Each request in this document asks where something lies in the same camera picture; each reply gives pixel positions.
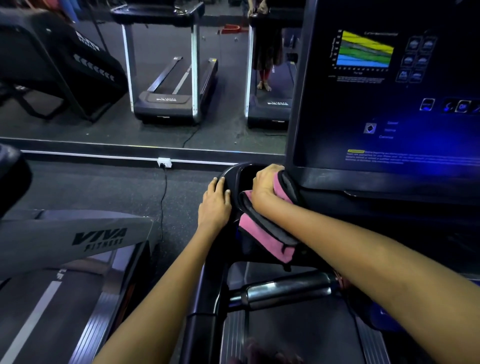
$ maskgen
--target power outlet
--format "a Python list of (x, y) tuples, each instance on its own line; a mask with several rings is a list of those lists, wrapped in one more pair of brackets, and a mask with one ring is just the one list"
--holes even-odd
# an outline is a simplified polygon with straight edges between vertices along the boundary
[(158, 166), (160, 167), (161, 164), (165, 165), (165, 168), (172, 168), (172, 160), (170, 158), (158, 158), (156, 160)]

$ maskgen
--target heart rate chart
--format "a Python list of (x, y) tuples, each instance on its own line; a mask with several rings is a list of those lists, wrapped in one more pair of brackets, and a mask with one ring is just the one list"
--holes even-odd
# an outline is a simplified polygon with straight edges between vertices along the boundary
[(393, 47), (343, 31), (336, 66), (388, 68)]

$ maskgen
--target treadmill upright post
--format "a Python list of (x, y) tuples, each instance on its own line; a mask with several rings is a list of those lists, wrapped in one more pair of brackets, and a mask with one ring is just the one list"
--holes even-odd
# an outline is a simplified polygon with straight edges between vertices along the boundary
[(133, 48), (133, 33), (131, 25), (122, 25), (123, 48), (125, 49), (125, 60), (127, 62), (128, 93), (130, 96), (130, 109), (138, 98), (137, 91), (137, 66), (135, 63), (135, 49)]
[(245, 86), (245, 117), (248, 119), (248, 105), (250, 104), (250, 88), (252, 79), (252, 65), (253, 65), (253, 29), (248, 27), (248, 61), (247, 61), (247, 85)]
[(192, 115), (195, 122), (198, 122), (198, 65), (200, 63), (200, 52), (198, 49), (199, 31), (198, 31), (198, 15), (195, 15), (195, 21), (191, 26), (191, 45), (192, 45)]

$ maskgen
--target icon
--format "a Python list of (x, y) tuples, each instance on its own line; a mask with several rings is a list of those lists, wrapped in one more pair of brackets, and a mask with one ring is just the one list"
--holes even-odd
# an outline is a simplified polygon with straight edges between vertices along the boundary
[(402, 67), (411, 67), (413, 65), (413, 61), (415, 60), (414, 54), (406, 54), (403, 56), (402, 59)]
[(424, 74), (425, 72), (422, 70), (413, 70), (410, 75), (410, 83), (419, 84), (422, 81)]
[(431, 111), (433, 109), (433, 104), (435, 103), (434, 98), (424, 98), (420, 105), (421, 111)]
[(471, 103), (472, 102), (469, 100), (460, 100), (456, 106), (455, 112), (461, 112), (462, 114), (465, 114), (468, 112)]
[(480, 101), (472, 102), (470, 113), (475, 115), (480, 115)]
[(421, 37), (420, 36), (412, 36), (408, 40), (407, 43), (407, 51), (417, 51), (420, 47)]
[(377, 130), (377, 124), (374, 122), (368, 122), (365, 124), (365, 129), (363, 129), (364, 134), (375, 134)]
[(433, 51), (433, 47), (435, 47), (435, 43), (437, 42), (437, 37), (435, 36), (428, 36), (423, 40), (421, 45), (421, 51), (431, 53)]
[(397, 82), (407, 82), (408, 77), (410, 76), (410, 70), (400, 70), (396, 76)]
[(420, 54), (415, 61), (415, 67), (425, 68), (427, 67), (428, 61), (430, 60), (430, 55)]
[(442, 111), (454, 112), (457, 104), (458, 104), (458, 99), (448, 98), (444, 101), (444, 104), (442, 106)]

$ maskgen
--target pink and gray towel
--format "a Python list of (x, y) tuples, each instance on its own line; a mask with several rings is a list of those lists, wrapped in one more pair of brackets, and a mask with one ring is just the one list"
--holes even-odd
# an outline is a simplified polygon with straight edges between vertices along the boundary
[[(278, 197), (291, 204), (303, 205), (295, 183), (284, 170), (275, 174), (274, 192)], [(253, 209), (251, 197), (251, 191), (240, 193), (240, 210), (243, 215), (240, 218), (239, 231), (259, 243), (280, 262), (289, 263), (293, 258), (295, 247), (300, 242), (256, 212)]]

